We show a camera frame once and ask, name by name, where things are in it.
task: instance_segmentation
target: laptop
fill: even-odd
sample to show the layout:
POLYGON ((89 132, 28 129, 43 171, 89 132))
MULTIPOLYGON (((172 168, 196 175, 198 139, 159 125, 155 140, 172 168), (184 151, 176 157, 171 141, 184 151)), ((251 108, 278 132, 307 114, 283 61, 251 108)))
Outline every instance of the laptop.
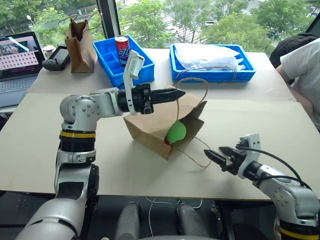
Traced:
POLYGON ((0 108, 18 105, 45 60, 34 32, 0 37, 0 108))

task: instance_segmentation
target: brown paper bag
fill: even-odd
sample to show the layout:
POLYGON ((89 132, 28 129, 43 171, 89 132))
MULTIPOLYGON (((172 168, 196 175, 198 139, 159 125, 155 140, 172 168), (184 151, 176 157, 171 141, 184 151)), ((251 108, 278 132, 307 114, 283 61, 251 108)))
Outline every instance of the brown paper bag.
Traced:
POLYGON ((99 25, 89 28, 88 20, 90 18, 82 22, 75 22, 77 17, 74 19, 68 18, 70 18, 70 24, 66 31, 65 44, 70 56, 71 73, 93 73, 97 53, 92 46, 93 38, 90 30, 97 28, 99 25))
POLYGON ((154 113, 128 115, 124 121, 133 139, 168 160, 179 153, 178 149, 187 145, 203 126, 204 121, 200 120, 199 116, 207 102, 199 104, 200 101, 200 98, 188 93, 179 98, 178 119, 186 127, 186 136, 171 146, 165 143, 165 137, 177 120, 176 101, 155 104, 154 113))

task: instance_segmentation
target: red can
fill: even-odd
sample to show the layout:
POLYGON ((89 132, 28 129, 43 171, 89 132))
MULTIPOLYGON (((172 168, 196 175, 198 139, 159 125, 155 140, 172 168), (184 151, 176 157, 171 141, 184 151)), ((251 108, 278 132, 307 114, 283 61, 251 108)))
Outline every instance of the red can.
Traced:
POLYGON ((130 54, 129 38, 126 35, 119 35, 114 39, 116 49, 118 51, 120 65, 125 67, 130 54))

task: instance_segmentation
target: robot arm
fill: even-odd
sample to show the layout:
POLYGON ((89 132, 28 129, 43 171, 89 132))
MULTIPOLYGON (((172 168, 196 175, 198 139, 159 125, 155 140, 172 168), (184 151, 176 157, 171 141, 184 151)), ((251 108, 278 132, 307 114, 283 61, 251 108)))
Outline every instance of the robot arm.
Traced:
POLYGON ((134 87, 144 58, 131 51, 123 74, 125 91, 97 90, 88 95, 71 95, 62 100, 60 145, 56 156, 55 198, 45 202, 32 216, 17 240, 77 240, 82 232, 85 209, 99 187, 95 140, 97 121, 121 116, 151 114, 153 104, 172 102, 185 92, 175 89, 151 91, 149 84, 134 87))
POLYGON ((223 172, 228 171, 242 179, 251 180, 256 188, 273 201, 280 220, 282 240, 318 240, 320 204, 316 194, 297 181, 278 177, 286 175, 277 169, 258 163, 259 152, 241 150, 260 150, 260 146, 259 135, 255 133, 241 137, 236 149, 219 147, 229 159, 213 150, 204 150, 204 153, 220 165, 223 172))

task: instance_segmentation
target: yellow ring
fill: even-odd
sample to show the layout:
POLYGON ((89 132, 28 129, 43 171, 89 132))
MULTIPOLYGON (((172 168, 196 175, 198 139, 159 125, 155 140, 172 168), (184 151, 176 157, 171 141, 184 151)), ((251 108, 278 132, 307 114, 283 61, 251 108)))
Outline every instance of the yellow ring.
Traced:
POLYGON ((77 138, 77 139, 91 139, 95 138, 95 133, 73 133, 73 132, 65 132, 60 131, 60 135, 67 138, 77 138))
POLYGON ((295 239, 301 239, 301 240, 318 240, 319 239, 319 235, 299 234, 299 233, 295 233, 295 232, 292 232, 292 231, 285 230, 282 227, 280 227, 280 231, 283 234, 288 235, 290 237, 293 237, 295 239))

